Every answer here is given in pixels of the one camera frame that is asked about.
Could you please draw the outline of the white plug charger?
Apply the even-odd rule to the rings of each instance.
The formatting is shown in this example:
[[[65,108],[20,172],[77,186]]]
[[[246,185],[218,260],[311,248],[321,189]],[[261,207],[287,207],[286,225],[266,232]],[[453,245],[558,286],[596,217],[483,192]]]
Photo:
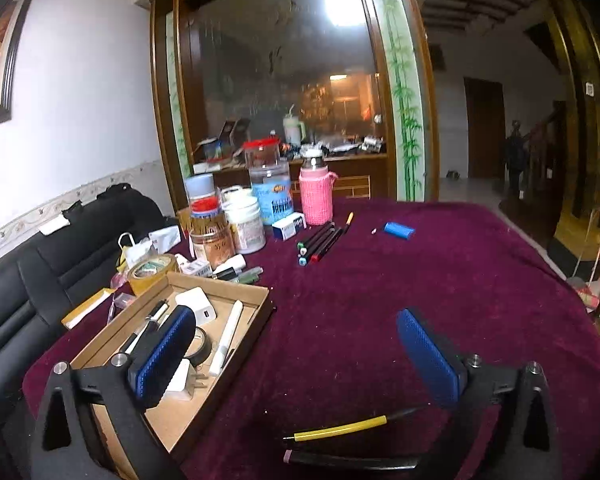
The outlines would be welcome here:
[[[182,359],[169,385],[166,387],[164,396],[179,401],[192,400],[197,393],[209,389],[210,378],[208,369],[207,363],[193,366],[189,360]]]

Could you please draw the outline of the black tape roll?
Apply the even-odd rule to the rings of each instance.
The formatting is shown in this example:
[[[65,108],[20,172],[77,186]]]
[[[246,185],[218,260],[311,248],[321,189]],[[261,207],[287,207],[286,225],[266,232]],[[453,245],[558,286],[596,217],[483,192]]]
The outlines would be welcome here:
[[[200,327],[196,328],[192,346],[187,350],[185,359],[192,367],[201,365],[212,351],[212,340],[207,335],[206,331]]]

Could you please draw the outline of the black ballpoint pen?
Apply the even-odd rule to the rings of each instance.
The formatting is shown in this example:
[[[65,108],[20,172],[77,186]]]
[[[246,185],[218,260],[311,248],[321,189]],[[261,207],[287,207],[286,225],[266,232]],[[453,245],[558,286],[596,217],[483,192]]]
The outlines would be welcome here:
[[[125,354],[130,354],[144,333],[149,334],[154,332],[160,326],[159,320],[166,313],[168,307],[169,304],[166,300],[159,301],[158,304],[156,304],[146,316],[145,321],[140,324],[140,327],[129,336],[124,344],[122,344],[119,351]]]

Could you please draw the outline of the white cube charger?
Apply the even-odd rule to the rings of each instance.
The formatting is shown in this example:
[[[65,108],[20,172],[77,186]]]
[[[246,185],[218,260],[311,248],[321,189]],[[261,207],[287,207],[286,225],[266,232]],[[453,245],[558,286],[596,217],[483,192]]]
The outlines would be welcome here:
[[[193,312],[198,326],[204,326],[216,319],[211,301],[201,287],[195,287],[175,296],[178,306],[188,307]]]

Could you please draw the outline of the white marker pen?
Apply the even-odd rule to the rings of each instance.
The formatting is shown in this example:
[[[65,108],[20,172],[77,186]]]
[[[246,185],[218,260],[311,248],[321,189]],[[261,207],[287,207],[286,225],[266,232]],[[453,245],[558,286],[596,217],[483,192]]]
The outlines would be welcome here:
[[[209,367],[209,375],[212,377],[219,376],[221,374],[224,363],[230,352],[230,345],[234,337],[234,333],[237,330],[237,326],[242,316],[242,310],[244,310],[244,304],[237,300],[230,310],[230,315],[227,318],[224,330],[222,331],[218,346],[216,347],[215,354]]]

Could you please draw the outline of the black white tip marker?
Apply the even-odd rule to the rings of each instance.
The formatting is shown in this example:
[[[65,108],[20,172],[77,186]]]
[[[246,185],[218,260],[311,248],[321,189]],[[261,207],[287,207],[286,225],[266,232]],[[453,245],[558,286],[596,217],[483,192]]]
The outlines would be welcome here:
[[[401,472],[415,469],[419,463],[419,456],[361,458],[287,450],[284,453],[283,462],[289,465],[361,469],[379,472]]]

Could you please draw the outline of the cardboard tray box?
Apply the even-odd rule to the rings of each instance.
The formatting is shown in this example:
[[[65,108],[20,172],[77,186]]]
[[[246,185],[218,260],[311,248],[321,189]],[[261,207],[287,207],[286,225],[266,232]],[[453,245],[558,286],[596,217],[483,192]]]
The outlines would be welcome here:
[[[189,349],[178,360],[181,369],[174,373],[174,389],[148,411],[149,425],[179,463],[185,460],[189,449],[202,437],[274,310],[266,287],[169,272],[118,314],[72,361],[79,368],[104,364],[107,358],[122,348],[132,330],[159,301],[164,300],[168,304],[166,314],[171,314],[182,303],[181,296],[196,288],[202,290],[202,296],[208,299],[213,312],[199,315],[204,325],[197,330]],[[219,373],[213,375],[211,363],[236,301],[242,303],[240,317],[223,365]]]

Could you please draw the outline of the maroon velvet tablecloth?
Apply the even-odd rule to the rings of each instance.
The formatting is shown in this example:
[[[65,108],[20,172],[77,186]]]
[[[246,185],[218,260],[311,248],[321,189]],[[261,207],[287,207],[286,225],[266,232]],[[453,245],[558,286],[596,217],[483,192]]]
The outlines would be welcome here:
[[[189,479],[295,479],[291,430],[419,406],[426,389],[400,345],[414,308],[488,362],[538,361],[557,418],[562,474],[600,479],[600,335],[572,288],[486,208],[350,200],[354,220],[318,263],[291,242],[254,257],[275,312],[230,392],[182,461]],[[415,229],[408,240],[387,222]]]

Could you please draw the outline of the red cap brown bottle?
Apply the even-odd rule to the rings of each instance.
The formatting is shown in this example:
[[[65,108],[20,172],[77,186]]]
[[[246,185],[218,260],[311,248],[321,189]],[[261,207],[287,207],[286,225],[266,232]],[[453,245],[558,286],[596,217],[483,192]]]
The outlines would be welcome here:
[[[198,198],[190,205],[189,238],[195,256],[207,260],[212,270],[235,255],[232,232],[218,196]]]

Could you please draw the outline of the black leather sofa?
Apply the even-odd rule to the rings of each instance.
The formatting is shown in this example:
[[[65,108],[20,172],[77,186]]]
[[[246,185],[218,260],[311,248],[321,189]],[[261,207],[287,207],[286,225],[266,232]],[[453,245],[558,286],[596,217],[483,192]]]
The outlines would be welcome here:
[[[158,205],[126,183],[61,215],[66,226],[0,259],[0,418],[17,403],[29,367],[64,334],[62,318],[108,286],[119,236],[141,240],[166,223]]]

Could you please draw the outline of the bundle of black markers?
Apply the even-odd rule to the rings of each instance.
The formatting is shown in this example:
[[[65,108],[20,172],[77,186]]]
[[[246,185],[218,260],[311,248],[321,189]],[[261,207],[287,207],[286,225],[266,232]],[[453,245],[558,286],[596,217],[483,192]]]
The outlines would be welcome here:
[[[342,233],[342,226],[335,226],[332,223],[326,224],[324,229],[318,232],[312,240],[304,243],[299,248],[299,266],[308,266],[310,263],[319,262],[326,255],[326,252],[332,248],[332,245],[336,243]]]

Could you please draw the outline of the yellow tip black pen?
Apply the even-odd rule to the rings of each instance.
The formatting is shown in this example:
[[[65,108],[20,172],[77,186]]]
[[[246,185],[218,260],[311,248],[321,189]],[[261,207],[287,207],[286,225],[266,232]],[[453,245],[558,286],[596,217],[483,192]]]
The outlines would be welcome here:
[[[354,218],[354,212],[351,211],[350,214],[348,215],[346,224],[344,225],[343,234],[346,234],[349,231],[353,218]]]

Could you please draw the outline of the pink knitted thermos bottle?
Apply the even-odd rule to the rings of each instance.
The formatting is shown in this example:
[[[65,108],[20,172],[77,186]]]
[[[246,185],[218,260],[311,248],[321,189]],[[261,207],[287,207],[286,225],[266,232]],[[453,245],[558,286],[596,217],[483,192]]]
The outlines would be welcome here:
[[[307,146],[302,151],[299,174],[302,212],[311,226],[332,220],[332,187],[338,176],[328,169],[320,148]]]

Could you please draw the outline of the red lid clear jar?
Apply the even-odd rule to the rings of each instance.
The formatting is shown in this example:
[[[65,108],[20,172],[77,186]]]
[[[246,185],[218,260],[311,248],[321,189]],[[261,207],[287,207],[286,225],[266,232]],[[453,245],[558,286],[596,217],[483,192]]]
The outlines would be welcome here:
[[[280,161],[279,140],[277,136],[245,142],[242,146],[246,166],[251,168],[268,168],[276,166]]]

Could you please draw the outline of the white tumbler with straw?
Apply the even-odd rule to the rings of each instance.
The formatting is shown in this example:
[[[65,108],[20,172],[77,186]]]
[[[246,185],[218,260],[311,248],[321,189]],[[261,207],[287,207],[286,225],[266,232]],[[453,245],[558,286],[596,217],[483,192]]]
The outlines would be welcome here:
[[[306,138],[306,126],[304,122],[294,114],[294,105],[289,107],[287,114],[283,117],[283,128],[285,140],[288,144],[300,146]]]

